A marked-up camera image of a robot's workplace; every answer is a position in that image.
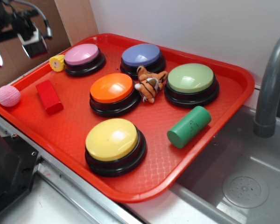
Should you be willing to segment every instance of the tiger toy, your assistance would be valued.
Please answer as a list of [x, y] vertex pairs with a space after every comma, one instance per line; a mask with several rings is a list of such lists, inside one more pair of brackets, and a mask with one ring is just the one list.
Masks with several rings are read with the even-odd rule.
[[135, 84], [135, 89], [140, 92], [140, 95], [143, 97], [143, 102], [148, 101], [153, 103], [159, 91], [159, 80], [152, 77], [147, 78]]
[[138, 76], [139, 82], [142, 82], [142, 81], [144, 81], [148, 78], [158, 79], [159, 80], [158, 90], [162, 90], [163, 89], [163, 82], [167, 79], [168, 72], [162, 71], [159, 74], [149, 72], [149, 71], [147, 71], [147, 69], [143, 65], [141, 65], [137, 68], [137, 76]]

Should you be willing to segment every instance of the pink ball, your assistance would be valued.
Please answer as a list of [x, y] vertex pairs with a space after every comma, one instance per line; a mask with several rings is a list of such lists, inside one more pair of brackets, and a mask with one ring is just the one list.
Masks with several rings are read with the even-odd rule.
[[21, 93], [14, 86], [4, 85], [0, 88], [0, 104], [11, 107], [16, 105], [21, 99]]

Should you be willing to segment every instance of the button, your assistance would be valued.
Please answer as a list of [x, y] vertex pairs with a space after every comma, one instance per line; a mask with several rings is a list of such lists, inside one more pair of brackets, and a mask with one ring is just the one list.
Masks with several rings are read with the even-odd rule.
[[67, 51], [64, 60], [69, 65], [80, 65], [93, 60], [98, 54], [97, 45], [91, 43], [80, 44]]
[[99, 103], [115, 103], [126, 98], [133, 90], [132, 79], [122, 73], [112, 73], [98, 79], [90, 88], [93, 99]]
[[134, 124], [126, 119], [105, 120], [89, 132], [86, 149], [99, 161], [114, 161], [128, 155], [138, 140]]
[[210, 87], [214, 73], [206, 65], [189, 63], [180, 65], [168, 75], [170, 87], [181, 93], [197, 93]]
[[149, 65], [160, 57], [160, 49], [149, 43], [138, 44], [125, 50], [122, 61], [128, 66], [138, 67]]

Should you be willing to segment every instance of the white wall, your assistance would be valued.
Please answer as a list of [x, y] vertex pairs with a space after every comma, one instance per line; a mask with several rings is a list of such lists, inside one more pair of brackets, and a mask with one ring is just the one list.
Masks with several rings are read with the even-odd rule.
[[114, 33], [250, 71], [261, 84], [280, 38], [280, 0], [90, 0], [99, 33]]

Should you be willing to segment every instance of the stainless steel sink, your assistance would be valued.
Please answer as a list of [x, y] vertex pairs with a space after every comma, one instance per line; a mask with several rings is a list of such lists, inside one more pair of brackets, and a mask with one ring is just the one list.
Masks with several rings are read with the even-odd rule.
[[176, 181], [172, 191], [232, 223], [280, 224], [280, 119], [268, 139], [253, 134], [243, 106]]

